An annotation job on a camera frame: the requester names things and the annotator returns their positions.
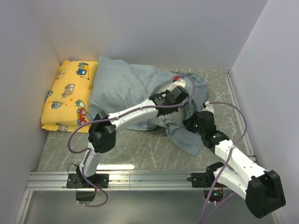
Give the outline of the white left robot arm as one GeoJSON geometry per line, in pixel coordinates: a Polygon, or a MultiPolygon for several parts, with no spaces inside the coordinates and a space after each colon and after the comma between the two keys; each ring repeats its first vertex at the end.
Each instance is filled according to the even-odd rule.
{"type": "Polygon", "coordinates": [[[187,90],[179,85],[171,91],[153,94],[149,99],[126,110],[111,114],[99,112],[88,131],[88,148],[84,160],[76,170],[78,183],[84,188],[93,185],[100,156],[115,147],[118,133],[137,123],[177,112],[188,98],[187,90]]]}

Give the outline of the blue-grey pillowcase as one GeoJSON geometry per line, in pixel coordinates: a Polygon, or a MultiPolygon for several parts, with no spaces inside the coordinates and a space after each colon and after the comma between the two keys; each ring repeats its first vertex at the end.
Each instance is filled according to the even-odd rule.
{"type": "MultiPolygon", "coordinates": [[[[175,72],[161,71],[150,65],[129,64],[123,60],[100,57],[89,99],[89,120],[100,111],[119,112],[140,104],[154,93],[169,90],[175,72]]],[[[208,93],[208,83],[201,76],[185,73],[185,89],[192,101],[171,114],[139,122],[130,126],[131,130],[148,131],[156,126],[165,128],[168,138],[180,149],[193,157],[199,155],[203,143],[200,136],[185,129],[183,121],[195,111],[202,110],[208,93]]]]}

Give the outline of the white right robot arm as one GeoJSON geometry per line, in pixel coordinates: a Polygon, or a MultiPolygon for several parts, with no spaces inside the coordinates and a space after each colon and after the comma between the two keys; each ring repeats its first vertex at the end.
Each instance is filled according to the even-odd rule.
{"type": "Polygon", "coordinates": [[[232,140],[217,130],[214,114],[208,110],[195,112],[184,121],[186,129],[198,134],[206,148],[227,162],[206,168],[206,182],[210,186],[223,184],[245,200],[249,211],[257,218],[286,205],[280,176],[267,171],[234,146],[232,140]]]}

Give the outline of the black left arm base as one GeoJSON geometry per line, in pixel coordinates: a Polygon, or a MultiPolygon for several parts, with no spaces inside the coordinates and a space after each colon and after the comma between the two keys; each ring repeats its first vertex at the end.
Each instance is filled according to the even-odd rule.
{"type": "MultiPolygon", "coordinates": [[[[95,197],[98,188],[94,188],[90,185],[82,176],[79,165],[71,163],[67,168],[68,178],[66,183],[67,189],[76,189],[76,200],[81,203],[91,203],[95,197]],[[73,165],[75,173],[69,172],[69,167],[73,165]]],[[[101,189],[108,188],[109,174],[94,174],[91,177],[88,177],[87,180],[91,182],[96,187],[101,189]]]]}

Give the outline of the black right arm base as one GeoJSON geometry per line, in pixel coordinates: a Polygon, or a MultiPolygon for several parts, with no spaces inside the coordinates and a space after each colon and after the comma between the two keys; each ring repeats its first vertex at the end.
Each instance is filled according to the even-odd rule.
{"type": "MultiPolygon", "coordinates": [[[[208,192],[212,186],[213,179],[210,180],[207,172],[205,173],[191,173],[191,176],[187,178],[187,181],[191,182],[192,188],[204,188],[206,190],[203,191],[204,198],[207,199],[208,192]]],[[[209,202],[218,204],[224,199],[224,185],[216,183],[211,196],[209,198],[209,202]]]]}

